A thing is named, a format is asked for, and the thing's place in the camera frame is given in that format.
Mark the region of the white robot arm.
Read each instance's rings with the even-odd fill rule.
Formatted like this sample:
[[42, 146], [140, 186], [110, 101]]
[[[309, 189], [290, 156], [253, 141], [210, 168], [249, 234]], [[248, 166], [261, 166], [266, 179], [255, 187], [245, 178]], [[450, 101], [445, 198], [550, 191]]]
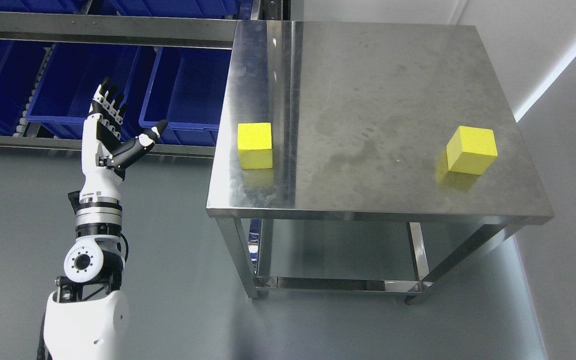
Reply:
[[121, 290], [130, 247], [122, 234], [117, 199], [80, 200], [68, 194], [75, 241], [55, 278], [39, 331], [38, 360], [118, 360], [128, 328], [128, 299]]

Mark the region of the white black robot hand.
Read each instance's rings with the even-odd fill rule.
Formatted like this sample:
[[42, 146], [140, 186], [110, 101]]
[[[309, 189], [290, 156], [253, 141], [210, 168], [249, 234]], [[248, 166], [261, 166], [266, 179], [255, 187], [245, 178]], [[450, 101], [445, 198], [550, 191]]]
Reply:
[[109, 77], [96, 87], [84, 121], [81, 140], [81, 170], [84, 184], [80, 203], [120, 203], [119, 186], [126, 170], [150, 152], [162, 137], [167, 120], [160, 120], [141, 134], [121, 141], [128, 104]]

